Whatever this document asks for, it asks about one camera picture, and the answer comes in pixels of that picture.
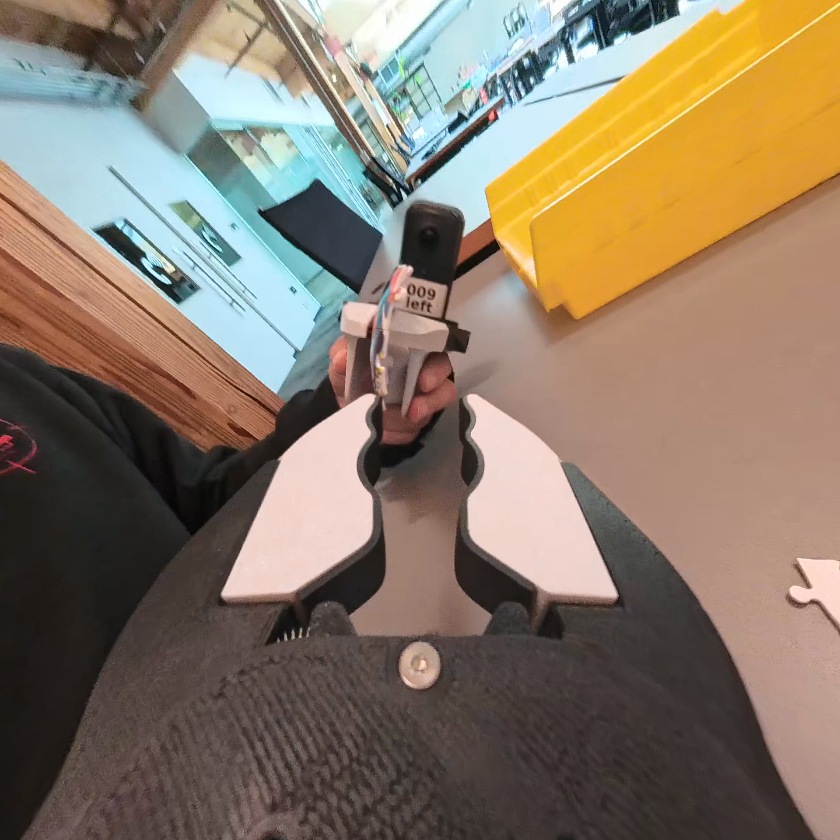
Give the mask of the dark wall panel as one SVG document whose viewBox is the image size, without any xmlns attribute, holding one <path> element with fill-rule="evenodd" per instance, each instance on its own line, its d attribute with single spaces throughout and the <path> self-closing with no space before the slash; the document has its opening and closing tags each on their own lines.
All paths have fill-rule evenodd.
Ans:
<svg viewBox="0 0 840 840">
<path fill-rule="evenodd" d="M 92 232 L 174 304 L 181 305 L 200 291 L 195 281 L 182 272 L 128 219 L 100 225 L 93 228 Z"/>
<path fill-rule="evenodd" d="M 227 267 L 235 266 L 242 259 L 237 250 L 211 225 L 188 201 L 169 205 L 173 213 L 199 237 L 208 252 L 220 259 Z"/>
</svg>

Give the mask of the yellow plastic bin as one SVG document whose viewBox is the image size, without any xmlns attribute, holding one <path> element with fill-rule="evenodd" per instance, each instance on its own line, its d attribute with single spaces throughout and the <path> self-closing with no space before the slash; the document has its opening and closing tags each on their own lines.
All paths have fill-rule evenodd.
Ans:
<svg viewBox="0 0 840 840">
<path fill-rule="evenodd" d="M 524 286 L 541 302 L 535 216 L 835 3 L 740 2 L 708 11 L 491 182 L 496 241 Z"/>
<path fill-rule="evenodd" d="M 837 175 L 838 47 L 835 3 L 535 216 L 543 307 L 582 319 Z"/>
</svg>

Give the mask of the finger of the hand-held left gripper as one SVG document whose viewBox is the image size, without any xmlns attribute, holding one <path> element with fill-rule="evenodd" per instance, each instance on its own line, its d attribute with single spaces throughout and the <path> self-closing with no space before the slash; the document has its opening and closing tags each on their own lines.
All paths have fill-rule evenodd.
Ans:
<svg viewBox="0 0 840 840">
<path fill-rule="evenodd" d="M 442 353 L 448 341 L 445 322 L 435 319 L 394 319 L 394 405 L 407 415 L 427 357 Z"/>
<path fill-rule="evenodd" d="M 393 402 L 391 303 L 347 302 L 340 327 L 346 339 L 344 400 L 349 403 L 374 393 L 384 403 Z"/>
</svg>

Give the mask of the person's left forearm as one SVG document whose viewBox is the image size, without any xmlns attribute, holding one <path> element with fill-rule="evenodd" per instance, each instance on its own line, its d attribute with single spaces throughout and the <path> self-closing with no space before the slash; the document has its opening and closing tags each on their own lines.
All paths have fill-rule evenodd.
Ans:
<svg viewBox="0 0 840 840">
<path fill-rule="evenodd" d="M 276 416 L 274 431 L 246 449 L 217 446 L 203 452 L 172 431 L 159 432 L 158 491 L 186 532 L 193 535 L 263 466 L 278 460 L 338 411 L 332 387 L 323 382 L 315 390 L 294 396 Z M 381 442 L 381 467 L 397 466 L 416 455 L 426 435 L 427 430 L 408 446 L 385 446 Z"/>
</svg>

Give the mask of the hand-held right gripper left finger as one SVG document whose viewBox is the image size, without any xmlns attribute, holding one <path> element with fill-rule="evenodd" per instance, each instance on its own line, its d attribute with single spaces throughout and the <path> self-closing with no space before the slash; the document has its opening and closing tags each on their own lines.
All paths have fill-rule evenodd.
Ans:
<svg viewBox="0 0 840 840">
<path fill-rule="evenodd" d="M 279 458 L 221 603 L 282 604 L 308 616 L 336 602 L 353 614 L 381 589 L 381 435 L 381 401 L 363 395 Z"/>
</svg>

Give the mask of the person's left hand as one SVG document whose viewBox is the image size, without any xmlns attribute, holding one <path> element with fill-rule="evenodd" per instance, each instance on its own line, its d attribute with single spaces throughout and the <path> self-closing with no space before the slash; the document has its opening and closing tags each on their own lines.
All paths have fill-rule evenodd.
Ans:
<svg viewBox="0 0 840 840">
<path fill-rule="evenodd" d="M 345 378 L 348 368 L 348 343 L 336 339 L 329 349 L 328 376 L 339 408 L 344 408 Z M 417 378 L 414 397 L 406 415 L 399 407 L 387 407 L 382 415 L 382 438 L 385 446 L 408 446 L 424 436 L 433 420 L 456 401 L 457 390 L 452 364 L 446 353 L 431 353 Z"/>
</svg>

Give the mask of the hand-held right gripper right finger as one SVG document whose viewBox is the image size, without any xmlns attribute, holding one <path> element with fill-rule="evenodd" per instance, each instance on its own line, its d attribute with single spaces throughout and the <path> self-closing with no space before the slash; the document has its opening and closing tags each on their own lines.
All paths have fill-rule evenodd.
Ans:
<svg viewBox="0 0 840 840">
<path fill-rule="evenodd" d="M 620 602 L 562 459 L 538 435 L 470 394 L 458 408 L 465 498 L 455 576 L 488 614 L 520 605 L 533 627 L 554 606 Z"/>
</svg>

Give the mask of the person's black sweatshirt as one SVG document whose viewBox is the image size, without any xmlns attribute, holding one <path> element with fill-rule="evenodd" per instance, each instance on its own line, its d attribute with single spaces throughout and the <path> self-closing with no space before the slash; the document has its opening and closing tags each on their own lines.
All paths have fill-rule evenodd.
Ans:
<svg viewBox="0 0 840 840">
<path fill-rule="evenodd" d="M 109 650 L 188 540 L 203 454 L 125 394 L 2 346 L 2 838 L 20 838 Z"/>
</svg>

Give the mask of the black chair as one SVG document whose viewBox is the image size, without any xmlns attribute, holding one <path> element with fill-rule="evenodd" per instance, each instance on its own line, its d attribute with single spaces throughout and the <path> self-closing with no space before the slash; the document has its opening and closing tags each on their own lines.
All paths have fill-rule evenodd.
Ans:
<svg viewBox="0 0 840 840">
<path fill-rule="evenodd" d="M 259 216 L 306 257 L 360 294 L 383 233 L 333 194 L 318 178 Z"/>
</svg>

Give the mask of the thick wooden beam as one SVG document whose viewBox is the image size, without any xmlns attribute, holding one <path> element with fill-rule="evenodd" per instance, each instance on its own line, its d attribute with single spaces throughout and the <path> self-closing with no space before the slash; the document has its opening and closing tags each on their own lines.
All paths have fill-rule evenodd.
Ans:
<svg viewBox="0 0 840 840">
<path fill-rule="evenodd" d="M 282 401 L 1 163 L 1 339 L 127 393 L 202 449 L 245 448 Z"/>
</svg>

